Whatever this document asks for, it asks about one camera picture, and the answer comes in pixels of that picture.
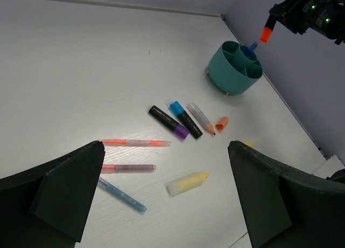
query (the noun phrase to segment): pen holder compartment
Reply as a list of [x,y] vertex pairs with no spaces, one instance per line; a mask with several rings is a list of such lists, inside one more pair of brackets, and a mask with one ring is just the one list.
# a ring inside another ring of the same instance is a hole
[[236,42],[224,42],[209,62],[206,73],[221,90],[240,94],[258,81],[263,68],[255,53],[250,58],[243,54],[247,47]]

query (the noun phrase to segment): black object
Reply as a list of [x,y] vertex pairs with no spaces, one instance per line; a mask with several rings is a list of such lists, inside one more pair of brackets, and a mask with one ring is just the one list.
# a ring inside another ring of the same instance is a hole
[[271,25],[273,18],[295,34],[311,27],[337,45],[345,42],[345,0],[285,0],[270,10]]
[[166,126],[170,131],[174,132],[174,134],[178,137],[185,139],[188,136],[189,131],[185,127],[180,125],[176,120],[159,109],[157,106],[152,106],[149,110],[149,114],[156,118],[161,124]]
[[233,141],[229,157],[253,248],[344,248],[345,184]]
[[81,241],[104,160],[94,141],[0,180],[1,248],[73,248]]
[[188,115],[188,113],[184,110],[184,108],[178,103],[178,101],[174,101],[170,105],[170,109],[172,113],[178,117],[180,122],[189,130],[190,134],[195,138],[198,139],[202,136],[201,130],[195,124],[193,119]]

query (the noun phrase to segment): blue marker cap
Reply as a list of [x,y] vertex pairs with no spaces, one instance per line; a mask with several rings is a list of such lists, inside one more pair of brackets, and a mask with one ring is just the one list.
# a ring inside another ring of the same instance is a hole
[[172,104],[170,104],[170,109],[175,116],[179,116],[181,113],[184,112],[184,109],[178,103],[178,101],[174,101]]

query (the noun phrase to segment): orange marker cap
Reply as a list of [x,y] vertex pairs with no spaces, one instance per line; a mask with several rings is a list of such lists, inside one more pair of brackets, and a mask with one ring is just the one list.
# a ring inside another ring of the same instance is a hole
[[270,41],[270,37],[272,35],[273,30],[270,28],[264,27],[263,33],[261,34],[260,40],[264,43],[267,43]]
[[229,123],[229,118],[228,117],[222,117],[216,124],[217,130],[222,131],[228,123]]

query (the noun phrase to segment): teal pen holder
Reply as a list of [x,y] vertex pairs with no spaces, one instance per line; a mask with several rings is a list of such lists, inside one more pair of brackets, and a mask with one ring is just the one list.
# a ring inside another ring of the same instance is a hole
[[236,42],[224,42],[209,62],[206,73],[226,95],[240,94],[263,75],[257,55],[243,54],[247,47]]

